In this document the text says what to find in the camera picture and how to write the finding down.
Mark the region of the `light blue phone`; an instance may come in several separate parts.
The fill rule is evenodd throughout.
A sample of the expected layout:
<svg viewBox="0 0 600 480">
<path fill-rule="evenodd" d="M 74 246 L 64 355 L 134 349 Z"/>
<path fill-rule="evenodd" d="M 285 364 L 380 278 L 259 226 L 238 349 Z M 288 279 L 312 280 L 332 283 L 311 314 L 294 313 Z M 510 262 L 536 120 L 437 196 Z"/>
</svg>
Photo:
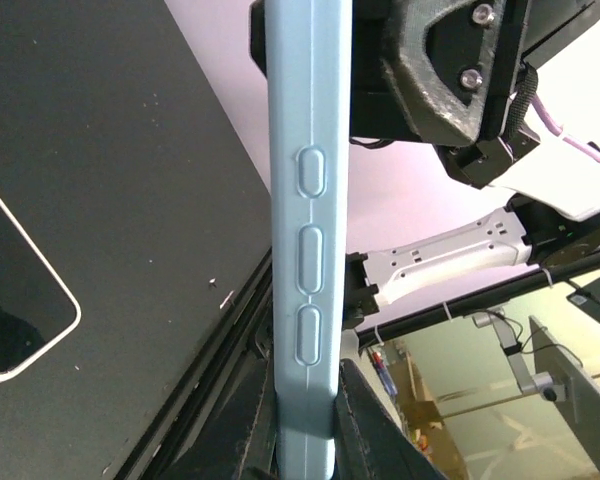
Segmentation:
<svg viewBox="0 0 600 480">
<path fill-rule="evenodd" d="M 276 458 L 284 479 L 335 465 L 344 303 L 353 5 L 265 5 Z"/>
</svg>

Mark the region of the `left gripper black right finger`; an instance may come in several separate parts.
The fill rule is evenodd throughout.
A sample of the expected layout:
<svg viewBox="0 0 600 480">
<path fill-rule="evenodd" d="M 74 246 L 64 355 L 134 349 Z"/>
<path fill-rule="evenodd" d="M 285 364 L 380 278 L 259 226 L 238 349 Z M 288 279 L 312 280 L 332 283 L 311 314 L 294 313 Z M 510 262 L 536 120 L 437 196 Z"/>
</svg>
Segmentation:
<svg viewBox="0 0 600 480">
<path fill-rule="evenodd" d="M 350 359 L 340 362 L 334 429 L 337 479 L 439 480 L 445 477 L 394 424 Z"/>
</svg>

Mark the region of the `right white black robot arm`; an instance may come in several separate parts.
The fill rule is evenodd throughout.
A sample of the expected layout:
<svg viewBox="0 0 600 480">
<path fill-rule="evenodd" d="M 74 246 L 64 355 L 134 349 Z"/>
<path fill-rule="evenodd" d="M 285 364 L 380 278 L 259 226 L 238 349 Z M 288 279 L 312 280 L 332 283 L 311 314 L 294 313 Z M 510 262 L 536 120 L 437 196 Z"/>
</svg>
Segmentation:
<svg viewBox="0 0 600 480">
<path fill-rule="evenodd" d="M 471 271 L 552 268 L 600 245 L 600 150 L 546 117 L 538 68 L 600 1 L 256 1 L 268 83 L 274 330 L 325 334 Z M 534 109 L 564 155 L 526 167 Z M 348 149 L 431 145 L 449 177 L 512 198 L 421 243 L 344 251 Z"/>
</svg>

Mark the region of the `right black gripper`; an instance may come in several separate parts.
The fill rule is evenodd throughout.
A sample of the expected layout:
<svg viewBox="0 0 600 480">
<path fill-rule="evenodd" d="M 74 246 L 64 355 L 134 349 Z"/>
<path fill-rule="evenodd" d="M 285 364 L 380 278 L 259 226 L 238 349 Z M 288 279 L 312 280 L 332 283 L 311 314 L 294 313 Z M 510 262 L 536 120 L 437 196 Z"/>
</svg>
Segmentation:
<svg viewBox="0 0 600 480">
<path fill-rule="evenodd" d="M 600 20 L 600 1 L 255 1 L 275 178 L 314 189 L 352 144 L 433 146 L 480 188 L 518 158 L 538 69 Z"/>
</svg>

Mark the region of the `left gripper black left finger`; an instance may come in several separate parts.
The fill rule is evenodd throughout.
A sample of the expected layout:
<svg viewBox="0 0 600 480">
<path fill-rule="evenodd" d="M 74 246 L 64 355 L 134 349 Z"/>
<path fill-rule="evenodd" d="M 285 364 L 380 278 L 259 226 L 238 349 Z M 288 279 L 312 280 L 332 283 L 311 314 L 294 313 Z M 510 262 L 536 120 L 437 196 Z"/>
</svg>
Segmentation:
<svg viewBox="0 0 600 480">
<path fill-rule="evenodd" d="M 274 479 L 277 419 L 272 370 L 270 360 L 257 361 L 193 446 L 160 477 Z"/>
</svg>

